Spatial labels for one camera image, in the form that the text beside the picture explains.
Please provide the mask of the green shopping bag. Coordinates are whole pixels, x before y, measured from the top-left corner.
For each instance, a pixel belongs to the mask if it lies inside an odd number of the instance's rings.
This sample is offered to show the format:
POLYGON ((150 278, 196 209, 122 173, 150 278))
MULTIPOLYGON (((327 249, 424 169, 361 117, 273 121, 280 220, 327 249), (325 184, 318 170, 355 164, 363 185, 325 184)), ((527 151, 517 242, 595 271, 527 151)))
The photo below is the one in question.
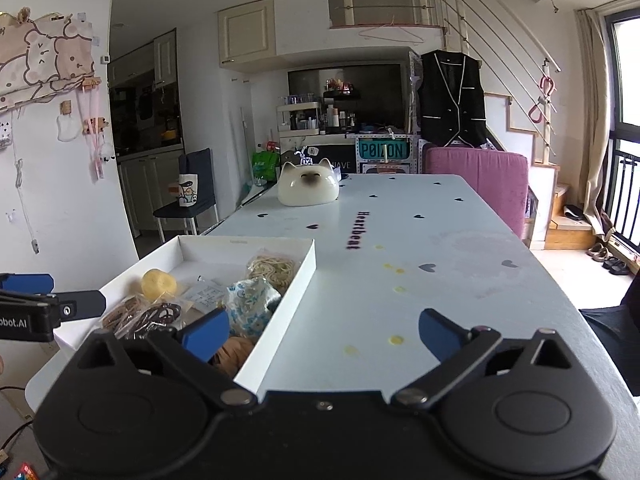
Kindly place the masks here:
POLYGON ((276 151, 260 151, 252 155, 252 170, 255 181, 274 182, 277 180, 277 168, 280 155, 276 151))

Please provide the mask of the dark blue chair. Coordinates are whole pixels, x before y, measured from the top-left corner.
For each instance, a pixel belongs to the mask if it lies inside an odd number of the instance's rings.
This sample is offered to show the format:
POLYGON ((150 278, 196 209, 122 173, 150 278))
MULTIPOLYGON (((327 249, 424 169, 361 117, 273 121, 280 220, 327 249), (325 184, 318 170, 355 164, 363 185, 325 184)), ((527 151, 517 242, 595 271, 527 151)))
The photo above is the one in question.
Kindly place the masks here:
POLYGON ((182 220, 186 226, 186 232, 198 235, 197 216, 211 209, 214 212, 215 222, 220 219, 214 185, 212 151, 206 148, 181 155, 178 159, 178 168, 177 197, 173 202, 153 211, 162 244, 166 242, 164 220, 182 220))

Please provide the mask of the white cosmetics shelf rack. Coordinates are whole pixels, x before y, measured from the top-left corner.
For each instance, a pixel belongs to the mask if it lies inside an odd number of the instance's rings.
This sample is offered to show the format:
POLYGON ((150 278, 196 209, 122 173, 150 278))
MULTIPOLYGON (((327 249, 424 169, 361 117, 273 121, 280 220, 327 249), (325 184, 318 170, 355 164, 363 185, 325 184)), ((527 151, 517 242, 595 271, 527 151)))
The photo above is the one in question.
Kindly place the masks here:
POLYGON ((286 104, 277 107, 278 133, 281 138, 318 136, 320 133, 319 102, 286 104))

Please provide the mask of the yellow round sponge ball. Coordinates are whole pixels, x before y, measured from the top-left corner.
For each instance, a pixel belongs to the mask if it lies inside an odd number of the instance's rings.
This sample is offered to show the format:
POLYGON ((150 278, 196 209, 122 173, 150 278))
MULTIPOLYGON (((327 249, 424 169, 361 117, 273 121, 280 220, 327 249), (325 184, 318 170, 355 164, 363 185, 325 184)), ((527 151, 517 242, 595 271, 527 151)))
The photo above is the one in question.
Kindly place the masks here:
POLYGON ((151 269, 142 276, 142 295, 147 300, 155 301, 165 294, 175 295, 178 290, 178 283, 175 278, 160 269, 151 269))

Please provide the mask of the blue patterned white cloth pouch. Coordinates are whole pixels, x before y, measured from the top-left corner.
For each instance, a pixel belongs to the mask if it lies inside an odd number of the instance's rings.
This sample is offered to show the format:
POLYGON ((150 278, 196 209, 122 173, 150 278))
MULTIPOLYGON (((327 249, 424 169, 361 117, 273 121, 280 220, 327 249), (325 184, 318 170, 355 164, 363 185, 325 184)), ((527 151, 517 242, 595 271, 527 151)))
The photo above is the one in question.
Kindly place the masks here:
POLYGON ((265 278, 248 278, 227 288, 224 308, 235 335, 258 341, 273 313, 267 309, 270 297, 281 295, 265 278))

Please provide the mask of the black vest with white trim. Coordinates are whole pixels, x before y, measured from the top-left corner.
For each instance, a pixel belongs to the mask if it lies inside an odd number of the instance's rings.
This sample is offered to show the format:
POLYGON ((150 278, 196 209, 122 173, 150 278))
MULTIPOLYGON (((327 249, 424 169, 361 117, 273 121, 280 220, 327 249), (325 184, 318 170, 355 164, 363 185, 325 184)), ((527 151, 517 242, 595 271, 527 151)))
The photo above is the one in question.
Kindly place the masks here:
POLYGON ((422 138, 439 148, 480 148, 488 136, 480 62, 443 50, 422 54, 421 62, 423 75, 416 95, 422 138))

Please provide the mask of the black fabric scrunchie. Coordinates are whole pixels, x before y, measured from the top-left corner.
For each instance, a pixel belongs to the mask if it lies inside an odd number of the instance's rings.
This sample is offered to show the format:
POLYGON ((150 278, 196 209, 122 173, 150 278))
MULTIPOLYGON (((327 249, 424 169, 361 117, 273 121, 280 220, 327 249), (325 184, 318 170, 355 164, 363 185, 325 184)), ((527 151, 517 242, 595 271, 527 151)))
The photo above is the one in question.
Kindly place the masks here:
POLYGON ((271 313, 276 312, 277 308, 279 307, 279 304, 280 304, 281 300, 282 300, 282 296, 281 295, 276 295, 276 296, 270 297, 268 302, 267 302, 267 309, 271 313))

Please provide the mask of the white shallow tray box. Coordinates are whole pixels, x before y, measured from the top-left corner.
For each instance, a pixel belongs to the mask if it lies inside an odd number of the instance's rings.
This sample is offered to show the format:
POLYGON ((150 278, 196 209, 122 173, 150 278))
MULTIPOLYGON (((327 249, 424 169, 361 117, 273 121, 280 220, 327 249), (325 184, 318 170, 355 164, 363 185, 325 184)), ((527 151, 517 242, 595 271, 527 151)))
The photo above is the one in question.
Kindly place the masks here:
POLYGON ((226 288, 245 278, 257 255, 280 256, 294 262, 294 278, 276 312, 259 337, 235 381, 254 393, 262 384, 294 314, 316 270, 313 240, 277 237, 178 236, 151 252, 100 288, 107 310, 140 294, 142 276, 161 270, 177 282, 177 295, 187 296, 192 307, 186 319, 193 322, 221 304, 226 288))

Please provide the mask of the pink clothes hanger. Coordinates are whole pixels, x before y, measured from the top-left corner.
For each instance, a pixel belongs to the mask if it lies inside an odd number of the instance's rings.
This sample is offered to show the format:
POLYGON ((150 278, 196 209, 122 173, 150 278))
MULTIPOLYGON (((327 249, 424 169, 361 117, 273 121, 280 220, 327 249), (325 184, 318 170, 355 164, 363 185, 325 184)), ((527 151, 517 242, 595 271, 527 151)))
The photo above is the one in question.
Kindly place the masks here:
POLYGON ((393 44, 412 44, 413 46, 418 46, 425 42, 421 36, 415 34, 412 30, 392 25, 378 25, 363 28, 358 32, 358 35, 364 39, 392 42, 393 44))

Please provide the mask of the white cartoon tote bag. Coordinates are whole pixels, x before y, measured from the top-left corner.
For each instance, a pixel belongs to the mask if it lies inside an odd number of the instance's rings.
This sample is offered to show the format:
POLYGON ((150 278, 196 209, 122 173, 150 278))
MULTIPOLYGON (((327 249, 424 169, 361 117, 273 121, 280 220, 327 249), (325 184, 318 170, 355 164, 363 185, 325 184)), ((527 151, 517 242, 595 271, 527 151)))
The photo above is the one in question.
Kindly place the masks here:
POLYGON ((181 207, 192 207, 198 201, 198 175, 179 174, 178 203, 181 207))

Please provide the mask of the beige silver satin scrunchie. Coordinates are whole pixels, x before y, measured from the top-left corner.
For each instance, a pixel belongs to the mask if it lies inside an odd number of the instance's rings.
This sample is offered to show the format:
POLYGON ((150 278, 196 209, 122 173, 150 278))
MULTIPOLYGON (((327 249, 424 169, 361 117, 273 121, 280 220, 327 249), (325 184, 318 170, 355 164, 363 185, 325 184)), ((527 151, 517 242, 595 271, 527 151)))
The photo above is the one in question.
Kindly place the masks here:
POLYGON ((230 337, 209 360, 209 364, 230 378, 235 378, 254 349, 247 338, 230 337))

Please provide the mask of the cream upper wall cabinet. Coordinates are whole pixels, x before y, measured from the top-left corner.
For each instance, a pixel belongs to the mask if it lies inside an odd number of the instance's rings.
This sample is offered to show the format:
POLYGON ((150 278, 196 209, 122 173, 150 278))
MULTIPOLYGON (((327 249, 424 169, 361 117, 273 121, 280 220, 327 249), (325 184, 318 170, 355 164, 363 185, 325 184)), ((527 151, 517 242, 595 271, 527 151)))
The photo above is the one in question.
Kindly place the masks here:
POLYGON ((220 10, 218 18, 219 66, 256 73, 277 61, 274 0, 256 0, 220 10))

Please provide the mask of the dark folding chair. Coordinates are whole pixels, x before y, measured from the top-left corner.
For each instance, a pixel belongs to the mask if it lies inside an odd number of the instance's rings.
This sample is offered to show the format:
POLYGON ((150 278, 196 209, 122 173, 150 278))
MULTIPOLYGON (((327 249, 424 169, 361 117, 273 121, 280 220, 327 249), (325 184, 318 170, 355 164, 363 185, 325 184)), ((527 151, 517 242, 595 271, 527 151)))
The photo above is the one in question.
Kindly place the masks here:
POLYGON ((639 329, 626 306, 580 313, 603 344, 633 396, 639 396, 639 329))

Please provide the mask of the small white blue packet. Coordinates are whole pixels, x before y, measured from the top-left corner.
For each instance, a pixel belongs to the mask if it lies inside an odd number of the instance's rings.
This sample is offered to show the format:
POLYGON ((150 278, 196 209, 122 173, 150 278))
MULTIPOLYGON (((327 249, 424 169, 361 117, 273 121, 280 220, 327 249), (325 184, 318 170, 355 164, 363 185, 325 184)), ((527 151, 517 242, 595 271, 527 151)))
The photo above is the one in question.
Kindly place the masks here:
POLYGON ((213 280, 197 281, 189 287, 182 298, 191 301, 193 307, 203 314, 209 314, 224 305, 227 287, 213 280))

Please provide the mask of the white ceramic cat figure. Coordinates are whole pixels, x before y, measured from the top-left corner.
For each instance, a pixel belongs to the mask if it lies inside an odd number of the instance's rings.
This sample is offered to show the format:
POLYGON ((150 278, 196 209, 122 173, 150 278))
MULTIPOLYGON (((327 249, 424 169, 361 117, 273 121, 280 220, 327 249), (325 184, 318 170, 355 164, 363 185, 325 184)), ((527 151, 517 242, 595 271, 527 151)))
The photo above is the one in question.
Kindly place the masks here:
POLYGON ((286 162, 278 180, 278 200, 283 206, 307 207, 332 203, 338 199, 340 185, 329 159, 317 165, 286 162))

